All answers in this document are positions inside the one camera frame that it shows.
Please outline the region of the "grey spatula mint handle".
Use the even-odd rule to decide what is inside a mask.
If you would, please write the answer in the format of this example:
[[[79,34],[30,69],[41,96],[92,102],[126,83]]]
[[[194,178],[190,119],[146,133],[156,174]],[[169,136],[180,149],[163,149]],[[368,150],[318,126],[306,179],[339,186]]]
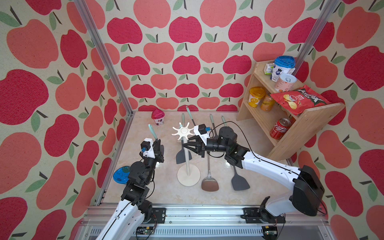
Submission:
[[[151,124],[148,124],[149,126],[149,129],[150,129],[150,132],[152,133],[153,137],[155,138],[155,140],[157,141],[158,140],[158,136],[157,134],[155,133],[155,130],[153,128],[153,126]]]

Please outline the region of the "white utensil rack stand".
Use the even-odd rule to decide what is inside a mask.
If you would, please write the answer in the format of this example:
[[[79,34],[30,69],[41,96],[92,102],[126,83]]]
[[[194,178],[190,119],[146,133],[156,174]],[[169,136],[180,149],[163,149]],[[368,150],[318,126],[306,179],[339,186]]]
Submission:
[[[176,129],[173,127],[174,130],[177,131],[176,134],[172,134],[173,136],[178,135],[178,140],[182,140],[183,144],[187,143],[187,137],[188,135],[192,135],[191,130],[189,129],[189,123],[187,123],[187,126],[184,127],[182,123],[179,123],[180,127]],[[184,147],[184,155],[185,155],[185,164],[181,166],[177,173],[177,178],[180,184],[182,184],[185,187],[192,187],[196,185],[201,177],[201,172],[199,168],[195,165],[190,164],[189,159],[189,150]]]

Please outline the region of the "beige spatula mint handle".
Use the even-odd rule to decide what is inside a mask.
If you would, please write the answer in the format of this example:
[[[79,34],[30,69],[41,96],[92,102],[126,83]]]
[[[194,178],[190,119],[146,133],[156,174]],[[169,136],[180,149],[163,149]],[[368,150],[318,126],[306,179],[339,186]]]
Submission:
[[[224,116],[221,116],[221,118],[222,118],[222,121],[223,121],[224,126],[227,127],[228,125],[227,125],[227,121],[226,121],[225,117],[224,117]]]

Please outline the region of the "grey slotted utensil mint handle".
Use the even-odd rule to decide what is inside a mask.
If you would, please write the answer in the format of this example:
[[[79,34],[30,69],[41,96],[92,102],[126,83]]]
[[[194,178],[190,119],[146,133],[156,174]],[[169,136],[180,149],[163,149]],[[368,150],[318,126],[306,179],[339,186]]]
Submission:
[[[234,191],[245,191],[250,189],[248,181],[237,173],[237,168],[233,166],[234,176],[231,179],[231,184]]]

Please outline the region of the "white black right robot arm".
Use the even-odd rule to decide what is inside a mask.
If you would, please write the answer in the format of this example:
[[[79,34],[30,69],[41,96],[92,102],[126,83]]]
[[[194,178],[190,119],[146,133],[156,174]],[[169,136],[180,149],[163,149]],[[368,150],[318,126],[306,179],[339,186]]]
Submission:
[[[246,169],[268,177],[288,189],[277,197],[266,197],[259,207],[264,221],[290,212],[300,212],[314,217],[319,213],[325,189],[314,169],[284,165],[253,152],[237,143],[237,134],[230,127],[222,127],[217,138],[208,134],[210,128],[198,125],[194,136],[184,145],[200,156],[206,152],[222,152],[232,166]]]

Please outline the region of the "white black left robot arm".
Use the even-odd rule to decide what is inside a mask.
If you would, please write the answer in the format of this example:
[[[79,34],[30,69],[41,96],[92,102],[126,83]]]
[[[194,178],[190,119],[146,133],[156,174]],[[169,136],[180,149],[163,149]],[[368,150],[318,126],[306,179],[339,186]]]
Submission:
[[[148,185],[154,181],[156,164],[164,162],[161,140],[144,139],[140,156],[142,159],[130,166],[121,200],[98,240],[128,240],[143,222],[151,218],[153,204],[146,198],[150,191]]]

